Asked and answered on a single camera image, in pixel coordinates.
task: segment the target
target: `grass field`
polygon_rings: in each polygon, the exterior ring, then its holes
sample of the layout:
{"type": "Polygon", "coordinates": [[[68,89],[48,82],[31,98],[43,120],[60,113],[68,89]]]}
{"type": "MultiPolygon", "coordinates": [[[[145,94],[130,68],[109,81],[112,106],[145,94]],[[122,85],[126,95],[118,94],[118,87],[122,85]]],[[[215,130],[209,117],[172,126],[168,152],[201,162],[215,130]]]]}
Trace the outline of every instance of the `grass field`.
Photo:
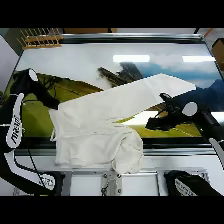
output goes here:
{"type": "MultiPolygon", "coordinates": [[[[50,77],[44,74],[38,74],[38,78],[41,82],[46,82],[50,77]]],[[[13,83],[11,79],[7,90],[5,92],[5,97],[9,96],[10,87],[13,83]]],[[[72,81],[68,79],[61,79],[58,83],[55,83],[53,88],[49,90],[52,96],[55,96],[56,99],[60,102],[65,102],[71,99],[82,97],[84,95],[102,91],[101,89],[89,85],[81,81],[72,81]]],[[[36,97],[33,94],[29,94],[24,101],[26,100],[36,100],[36,97]]],[[[163,108],[163,105],[157,105],[149,110],[158,110],[160,111],[163,108]]],[[[25,102],[22,106],[22,123],[23,128],[25,128],[26,137],[50,137],[53,124],[51,122],[49,113],[49,108],[43,106],[39,101],[28,101],[25,102]]],[[[131,118],[118,121],[119,123],[125,122],[131,118]]],[[[168,132],[164,131],[152,131],[144,128],[144,126],[133,125],[129,126],[136,130],[141,137],[189,137],[189,136],[200,136],[197,128],[192,124],[182,124],[177,126],[175,129],[171,129],[168,132]]]]}

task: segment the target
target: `robotic arm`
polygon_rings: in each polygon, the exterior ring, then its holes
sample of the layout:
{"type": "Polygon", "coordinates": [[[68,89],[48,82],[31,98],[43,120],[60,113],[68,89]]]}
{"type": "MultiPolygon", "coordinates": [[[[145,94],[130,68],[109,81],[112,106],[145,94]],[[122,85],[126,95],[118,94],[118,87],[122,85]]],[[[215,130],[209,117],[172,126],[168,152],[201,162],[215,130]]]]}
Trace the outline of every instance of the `robotic arm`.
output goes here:
{"type": "Polygon", "coordinates": [[[17,166],[14,158],[14,150],[22,139],[23,99],[33,93],[44,106],[53,109],[57,109],[60,102],[48,93],[32,69],[16,73],[13,79],[10,96],[0,108],[0,177],[28,194],[60,195],[63,174],[39,173],[21,165],[17,166]]]}
{"type": "MultiPolygon", "coordinates": [[[[168,115],[161,118],[149,118],[146,128],[168,131],[178,124],[193,122],[202,137],[209,141],[215,149],[224,169],[224,132],[220,124],[212,116],[210,110],[206,106],[199,105],[195,102],[189,102],[182,107],[165,93],[161,93],[160,97],[165,101],[168,115]]],[[[178,195],[180,192],[183,194],[183,189],[186,190],[188,188],[195,189],[194,192],[188,189],[190,192],[189,195],[220,195],[199,176],[191,176],[181,171],[171,171],[165,175],[165,178],[171,195],[178,195]]]]}

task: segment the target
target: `white pants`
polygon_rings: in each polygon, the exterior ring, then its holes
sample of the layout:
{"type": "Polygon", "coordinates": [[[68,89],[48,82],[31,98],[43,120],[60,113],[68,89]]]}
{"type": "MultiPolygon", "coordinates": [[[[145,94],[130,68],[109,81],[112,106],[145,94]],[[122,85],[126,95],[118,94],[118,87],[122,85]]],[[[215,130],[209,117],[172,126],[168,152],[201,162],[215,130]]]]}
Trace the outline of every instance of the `white pants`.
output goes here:
{"type": "Polygon", "coordinates": [[[159,74],[61,103],[58,110],[49,110],[56,163],[74,167],[112,162],[119,174],[138,172],[142,140],[135,130],[114,122],[162,103],[160,93],[174,97],[194,89],[194,84],[159,74]]]}

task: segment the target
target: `white cloth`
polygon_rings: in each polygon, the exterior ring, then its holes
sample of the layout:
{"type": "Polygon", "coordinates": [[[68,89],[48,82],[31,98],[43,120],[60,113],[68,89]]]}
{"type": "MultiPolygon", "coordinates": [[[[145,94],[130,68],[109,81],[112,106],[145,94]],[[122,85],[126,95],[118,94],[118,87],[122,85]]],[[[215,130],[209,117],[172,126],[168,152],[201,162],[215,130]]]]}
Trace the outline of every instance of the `white cloth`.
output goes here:
{"type": "Polygon", "coordinates": [[[49,110],[56,163],[74,167],[112,162],[119,174],[138,172],[142,140],[135,130],[114,122],[162,103],[160,93],[174,97],[195,89],[194,84],[159,74],[61,103],[58,110],[49,110]]]}

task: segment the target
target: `crumpled fabric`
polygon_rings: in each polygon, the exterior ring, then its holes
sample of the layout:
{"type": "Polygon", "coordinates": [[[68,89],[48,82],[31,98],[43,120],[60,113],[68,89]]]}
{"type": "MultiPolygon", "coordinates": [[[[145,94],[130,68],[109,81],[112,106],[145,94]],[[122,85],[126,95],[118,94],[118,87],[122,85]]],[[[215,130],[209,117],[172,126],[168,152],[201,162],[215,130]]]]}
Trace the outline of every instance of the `crumpled fabric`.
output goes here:
{"type": "Polygon", "coordinates": [[[195,89],[192,83],[158,74],[61,103],[58,110],[49,110],[56,164],[111,163],[119,174],[138,172],[143,161],[142,139],[135,130],[115,122],[162,103],[160,93],[174,97],[195,89]]]}

